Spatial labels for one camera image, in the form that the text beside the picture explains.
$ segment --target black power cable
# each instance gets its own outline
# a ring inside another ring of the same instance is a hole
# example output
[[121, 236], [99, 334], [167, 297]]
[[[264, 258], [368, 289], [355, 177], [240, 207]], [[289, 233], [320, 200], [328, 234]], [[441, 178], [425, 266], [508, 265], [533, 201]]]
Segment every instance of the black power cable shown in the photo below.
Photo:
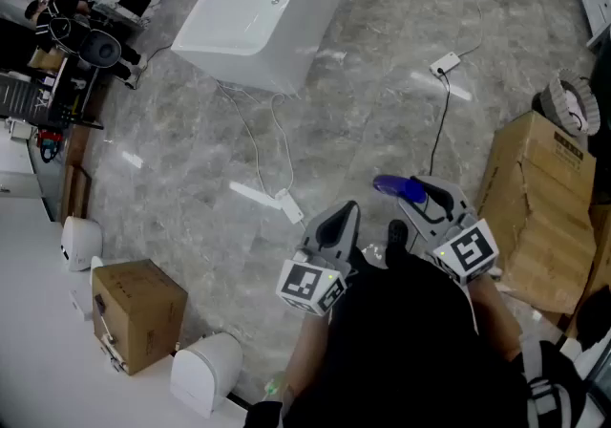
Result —
[[172, 47], [172, 45], [171, 45], [171, 44], [168, 44], [167, 46], [163, 46], [163, 47], [161, 47], [161, 48], [157, 48], [157, 50], [156, 50], [156, 51], [155, 51], [153, 54], [151, 54], [151, 56], [149, 57], [148, 62], [147, 62], [147, 64], [146, 64], [146, 68], [145, 68], [144, 70], [142, 70], [142, 71], [139, 73], [139, 75], [137, 76], [137, 78], [136, 78], [136, 88], [132, 88], [132, 87], [130, 87], [130, 88], [132, 88], [132, 90], [137, 90], [137, 85], [138, 85], [138, 83], [140, 82], [140, 77], [141, 77], [141, 76], [142, 76], [142, 74], [143, 74], [144, 72], [146, 72], [146, 70], [148, 69], [148, 67], [149, 67], [149, 63], [151, 62], [151, 59], [153, 59], [153, 58], [155, 57], [155, 54], [157, 54], [159, 51], [167, 50], [168, 48], [171, 48], [171, 47]]
[[[437, 68], [437, 72], [440, 75], [442, 75], [444, 78], [446, 78], [446, 83], [448, 83], [448, 86], [446, 87], [446, 85], [444, 85], [444, 88], [448, 91], [448, 95], [446, 96], [446, 106], [443, 109], [443, 115], [441, 116], [441, 123], [439, 124], [439, 130], [437, 131], [437, 137], [435, 138], [435, 144], [432, 147], [432, 151], [431, 151], [431, 163], [429, 164], [429, 177], [432, 175], [432, 166], [434, 164], [435, 151], [437, 151], [437, 144], [439, 144], [439, 138], [441, 137], [441, 130], [443, 129], [443, 123], [446, 120], [446, 114], [448, 114], [448, 107], [450, 106], [450, 81], [448, 80], [446, 73], [441, 68]], [[427, 203], [425, 203], [425, 206], [424, 206], [425, 214], [427, 213], [428, 208], [429, 208], [429, 196], [427, 196]], [[413, 246], [415, 245], [417, 239], [418, 239], [418, 234], [416, 233], [416, 235], [413, 238], [413, 241], [411, 242], [410, 250], [408, 251], [408, 253], [411, 253], [411, 250], [413, 249]]]

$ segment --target blue object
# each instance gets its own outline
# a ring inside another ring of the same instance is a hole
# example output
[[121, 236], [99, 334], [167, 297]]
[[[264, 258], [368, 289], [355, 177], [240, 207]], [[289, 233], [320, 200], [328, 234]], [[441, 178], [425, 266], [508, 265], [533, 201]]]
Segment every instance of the blue object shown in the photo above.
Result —
[[378, 175], [373, 179], [373, 186], [378, 192], [399, 197], [413, 203], [424, 203], [427, 200], [427, 192], [422, 183], [416, 180], [393, 175]]

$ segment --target white cord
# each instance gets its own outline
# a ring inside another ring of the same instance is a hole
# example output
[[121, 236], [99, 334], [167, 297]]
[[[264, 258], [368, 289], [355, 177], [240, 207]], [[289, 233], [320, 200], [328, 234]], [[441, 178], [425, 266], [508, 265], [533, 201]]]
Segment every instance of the white cord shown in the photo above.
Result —
[[[267, 197], [269, 197], [270, 199], [274, 199], [274, 197], [269, 192], [267, 192], [267, 190], [265, 189], [265, 184], [263, 183], [263, 178], [261, 176], [261, 170], [260, 170], [260, 167], [259, 167], [259, 148], [257, 147], [257, 142], [255, 141], [254, 137], [252, 136], [252, 133], [250, 132], [250, 128], [248, 127], [248, 124], [246, 123], [246, 120], [244, 119], [244, 117], [242, 116], [242, 113], [240, 112], [240, 107], [238, 107], [238, 104], [236, 103], [234, 98], [231, 95], [229, 95], [224, 89], [234, 90], [236, 92], [242, 92], [245, 95], [247, 95], [249, 98], [252, 98], [258, 104], [261, 105], [261, 103], [256, 98], [254, 98], [252, 95], [250, 95], [247, 92], [245, 92], [244, 90], [241, 90], [241, 89], [232, 89], [232, 88], [229, 88], [229, 87], [223, 87], [219, 83], [218, 80], [216, 80], [216, 82], [217, 82], [217, 85], [219, 85], [219, 88], [221, 89], [221, 91], [224, 93], [224, 95], [227, 98], [229, 98], [229, 100], [231, 100], [233, 102], [233, 105], [236, 108], [236, 112], [238, 113], [238, 116], [240, 116], [240, 119], [242, 120], [242, 123], [244, 124], [244, 127], [246, 128], [246, 131], [248, 132], [248, 136], [250, 137], [250, 140], [252, 141], [252, 145], [255, 147], [255, 162], [257, 164], [257, 177], [259, 177], [259, 183], [261, 184], [261, 189], [263, 190], [264, 194]], [[286, 132], [284, 131], [284, 129], [280, 125], [280, 122], [278, 122], [278, 120], [276, 119], [276, 113], [274, 112], [274, 98], [276, 98], [276, 96], [281, 96], [283, 98], [283, 101], [281, 102], [280, 105], [282, 105], [284, 103], [286, 98], [285, 98], [285, 96], [283, 94], [274, 94], [272, 96], [271, 100], [269, 101], [269, 110], [271, 111], [271, 116], [274, 119], [274, 123], [276, 124], [276, 127], [278, 127], [280, 132], [283, 134], [283, 138], [284, 138], [284, 147], [286, 148], [286, 156], [288, 157], [288, 166], [290, 167], [290, 184], [286, 188], [286, 191], [288, 192], [291, 189], [291, 187], [293, 186], [293, 183], [295, 182], [295, 172], [293, 171], [293, 161], [291, 160], [291, 157], [290, 157], [290, 149], [289, 149], [289, 146], [288, 146], [288, 138], [286, 137]]]
[[252, 95], [250, 95], [248, 92], [245, 92], [241, 88], [231, 88], [231, 87], [227, 87], [226, 85], [221, 85], [218, 80], [217, 80], [217, 84], [224, 90], [232, 90], [233, 92], [242, 92], [244, 95], [246, 95], [249, 98], [252, 98], [255, 102], [261, 105], [261, 103], [256, 98], [254, 98]]
[[472, 53], [473, 51], [475, 51], [477, 48], [481, 46], [481, 43], [484, 40], [484, 16], [482, 15], [481, 8], [479, 7], [479, 0], [477, 0], [477, 11], [479, 11], [479, 27], [480, 27], [479, 42], [475, 44], [475, 46], [473, 46], [469, 50], [463, 51], [462, 53], [457, 54], [458, 57], [462, 57], [465, 54]]

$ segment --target cardboard box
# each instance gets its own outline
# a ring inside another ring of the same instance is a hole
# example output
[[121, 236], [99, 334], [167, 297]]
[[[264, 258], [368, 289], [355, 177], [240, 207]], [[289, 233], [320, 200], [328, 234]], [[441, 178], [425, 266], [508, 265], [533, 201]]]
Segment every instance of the cardboard box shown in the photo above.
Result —
[[502, 283], [538, 309], [571, 314], [585, 288], [596, 251], [595, 165], [534, 112], [495, 135], [476, 206], [498, 244]]
[[585, 290], [566, 329], [565, 334], [573, 338], [577, 337], [577, 313], [583, 302], [604, 286], [611, 286], [611, 205], [592, 205], [590, 219], [597, 250]]
[[[171, 353], [179, 340], [187, 293], [150, 260], [93, 273], [93, 297], [101, 295], [115, 348], [133, 375]], [[94, 300], [94, 331], [106, 332]]]

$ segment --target marble floor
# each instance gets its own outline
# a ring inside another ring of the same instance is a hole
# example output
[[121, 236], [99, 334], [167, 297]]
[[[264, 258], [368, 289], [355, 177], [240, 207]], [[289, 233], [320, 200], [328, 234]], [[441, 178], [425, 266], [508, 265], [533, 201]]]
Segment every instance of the marble floor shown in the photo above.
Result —
[[[171, 44], [197, 0], [163, 8], [136, 47]], [[295, 170], [291, 193], [306, 219], [356, 200], [359, 244], [384, 243], [393, 199], [371, 188], [380, 173], [428, 172], [446, 97], [429, 74], [436, 59], [481, 46], [449, 78], [452, 97], [433, 173], [474, 198], [494, 131], [527, 111], [551, 72], [588, 75], [594, 56], [578, 0], [342, 0], [298, 97], [277, 106]], [[302, 229], [245, 199], [230, 182], [259, 188], [252, 144], [215, 80], [170, 50], [159, 52], [130, 91], [115, 81], [93, 131], [85, 167], [91, 217], [104, 255], [150, 257], [189, 292], [182, 338], [228, 331], [242, 343], [237, 394], [256, 401], [284, 369], [300, 314], [274, 295], [283, 260]], [[236, 94], [261, 151], [270, 192], [287, 186], [284, 142], [270, 94]]]

